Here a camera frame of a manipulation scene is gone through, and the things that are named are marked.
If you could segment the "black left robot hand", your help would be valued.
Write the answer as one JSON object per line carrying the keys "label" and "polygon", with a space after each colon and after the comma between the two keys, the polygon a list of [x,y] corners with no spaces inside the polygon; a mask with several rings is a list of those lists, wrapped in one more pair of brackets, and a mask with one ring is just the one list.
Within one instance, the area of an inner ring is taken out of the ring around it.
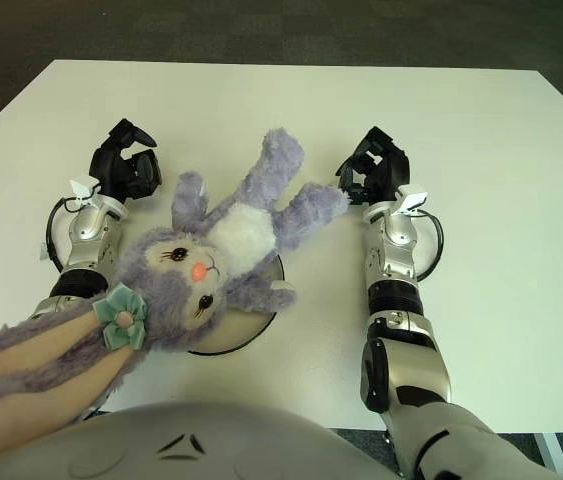
{"label": "black left robot hand", "polygon": [[[147,146],[147,150],[133,154],[128,159],[122,151],[134,143]],[[155,140],[127,119],[120,120],[109,132],[108,138],[95,150],[89,175],[100,184],[99,192],[124,204],[152,196],[162,184],[162,175],[156,154]]]}

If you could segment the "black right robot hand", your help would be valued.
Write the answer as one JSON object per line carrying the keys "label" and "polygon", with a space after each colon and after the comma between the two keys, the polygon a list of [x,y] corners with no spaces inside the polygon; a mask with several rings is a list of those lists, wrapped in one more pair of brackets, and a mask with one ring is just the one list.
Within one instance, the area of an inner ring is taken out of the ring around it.
{"label": "black right robot hand", "polygon": [[373,126],[335,175],[352,205],[395,201],[398,188],[410,183],[409,159],[389,135]]}

